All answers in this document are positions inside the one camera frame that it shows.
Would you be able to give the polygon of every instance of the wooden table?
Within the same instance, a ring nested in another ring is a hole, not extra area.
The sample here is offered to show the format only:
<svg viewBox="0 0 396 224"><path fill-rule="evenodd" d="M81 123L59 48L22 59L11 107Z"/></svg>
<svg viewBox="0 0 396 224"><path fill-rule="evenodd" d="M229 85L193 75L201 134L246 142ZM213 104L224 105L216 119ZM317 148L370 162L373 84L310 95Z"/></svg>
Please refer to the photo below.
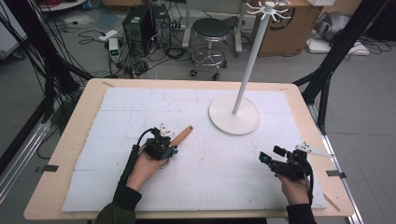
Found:
<svg viewBox="0 0 396 224"><path fill-rule="evenodd" d="M108 88L138 87L159 89L238 90L239 82L92 79L82 93L49 165L58 165L56 172L45 172L28 203L24 216L29 220L95 219L97 213L63 213L62 206L69 189L78 156L84 148L88 132ZM303 140L312 147L325 148L318 128L305 105L300 91L292 84L248 83L249 91L283 91ZM339 177L328 177L326 171L336 170L330 158L310 155L311 164L325 194L328 208L315 210L316 217L349 217L354 213L347 191ZM140 212L137 218L211 218L211 217L286 217L274 210Z"/></svg>

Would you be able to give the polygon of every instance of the white pole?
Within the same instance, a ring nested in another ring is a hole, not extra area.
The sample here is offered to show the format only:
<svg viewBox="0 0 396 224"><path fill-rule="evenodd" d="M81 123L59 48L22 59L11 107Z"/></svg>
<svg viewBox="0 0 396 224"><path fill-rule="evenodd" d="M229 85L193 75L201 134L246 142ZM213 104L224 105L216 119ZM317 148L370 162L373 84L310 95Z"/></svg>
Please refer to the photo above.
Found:
<svg viewBox="0 0 396 224"><path fill-rule="evenodd" d="M251 70L253 69L257 54L259 53L260 45L262 44L262 38L264 37L269 20L270 15L265 15L264 19L262 19L260 22L259 30L256 34L256 40L254 41L253 48L247 62L247 69L245 71L244 79L242 80L241 88L239 89L238 97L236 98L235 106L233 107L233 114L235 115L238 113L239 106L241 105L242 98L244 97L245 89L247 87L248 80L250 79Z"/></svg>

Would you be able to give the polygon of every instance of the white paper sheet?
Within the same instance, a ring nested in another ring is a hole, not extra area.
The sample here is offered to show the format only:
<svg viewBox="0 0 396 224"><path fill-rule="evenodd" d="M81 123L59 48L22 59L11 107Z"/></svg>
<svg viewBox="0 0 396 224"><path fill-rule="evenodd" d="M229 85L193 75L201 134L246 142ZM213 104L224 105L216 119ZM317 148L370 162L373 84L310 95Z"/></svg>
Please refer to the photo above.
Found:
<svg viewBox="0 0 396 224"><path fill-rule="evenodd" d="M78 158L64 212L100 211L111 202L131 147L148 128L190 136L170 164L141 189L136 211L284 209L281 185L260 163L260 151L276 160L275 145L294 150L302 139L281 91L246 91L261 112L261 124L244 136L230 136L210 120L211 102L237 91L110 88ZM315 181L313 208L326 203Z"/></svg>

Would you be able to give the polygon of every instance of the gray stool seat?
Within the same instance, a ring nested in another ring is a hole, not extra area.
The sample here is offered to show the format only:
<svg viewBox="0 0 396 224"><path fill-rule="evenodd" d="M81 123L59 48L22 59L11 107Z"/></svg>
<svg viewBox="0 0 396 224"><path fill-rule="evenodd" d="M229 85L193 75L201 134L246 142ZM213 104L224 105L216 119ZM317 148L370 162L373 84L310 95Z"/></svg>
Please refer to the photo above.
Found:
<svg viewBox="0 0 396 224"><path fill-rule="evenodd" d="M191 54L191 61L195 63L195 69L190 71L190 75L195 77L199 65L216 66L217 72L213 76L214 80L219 79L219 65L227 67L225 54L221 49L213 47L213 42L224 41L233 30L225 21L212 18L204 18L195 21L192 30L196 35L207 42L205 46L196 48Z"/></svg>

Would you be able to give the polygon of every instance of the computer tower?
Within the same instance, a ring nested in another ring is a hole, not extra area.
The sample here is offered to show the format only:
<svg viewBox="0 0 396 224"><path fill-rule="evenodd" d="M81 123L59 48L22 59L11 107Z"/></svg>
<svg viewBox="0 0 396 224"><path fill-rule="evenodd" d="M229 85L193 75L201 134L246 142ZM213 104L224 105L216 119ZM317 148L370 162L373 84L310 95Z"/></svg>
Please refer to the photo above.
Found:
<svg viewBox="0 0 396 224"><path fill-rule="evenodd" d="M165 4L153 4L151 6L152 14L155 20L155 31L161 35L157 36L157 46L160 48L170 47L171 44L171 19Z"/></svg>
<svg viewBox="0 0 396 224"><path fill-rule="evenodd" d="M146 57L149 40L155 36L154 19L148 6L134 5L122 22L130 53Z"/></svg>

